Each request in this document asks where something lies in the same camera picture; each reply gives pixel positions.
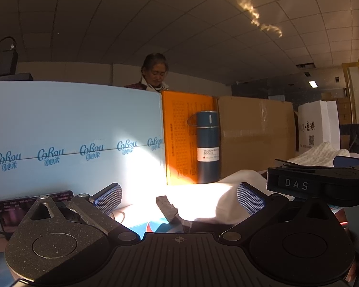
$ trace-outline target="bottle label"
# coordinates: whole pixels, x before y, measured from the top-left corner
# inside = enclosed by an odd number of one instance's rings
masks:
[[[219,147],[197,148],[197,160],[199,162],[219,161]]]

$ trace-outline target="vacuum bottle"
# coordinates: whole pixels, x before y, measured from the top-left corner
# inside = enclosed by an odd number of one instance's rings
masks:
[[[201,111],[196,117],[198,183],[216,182],[219,181],[218,113]]]

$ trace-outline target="dark hair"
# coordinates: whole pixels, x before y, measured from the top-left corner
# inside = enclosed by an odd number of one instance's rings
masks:
[[[146,56],[144,64],[141,67],[141,73],[142,69],[146,68],[147,70],[151,70],[157,63],[163,63],[165,65],[166,72],[169,71],[169,65],[166,61],[166,57],[161,53],[152,53]]]

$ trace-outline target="white collar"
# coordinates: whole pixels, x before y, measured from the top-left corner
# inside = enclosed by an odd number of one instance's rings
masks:
[[[155,88],[148,84],[143,76],[141,76],[141,83],[144,84],[146,86],[146,90],[150,92],[160,93],[161,91],[166,91],[169,88],[169,85],[165,82],[161,82],[161,85]]]

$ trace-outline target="white paper bag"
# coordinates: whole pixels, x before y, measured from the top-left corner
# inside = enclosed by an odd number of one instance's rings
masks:
[[[330,142],[340,150],[339,118],[336,101],[315,101],[299,106],[299,153]]]

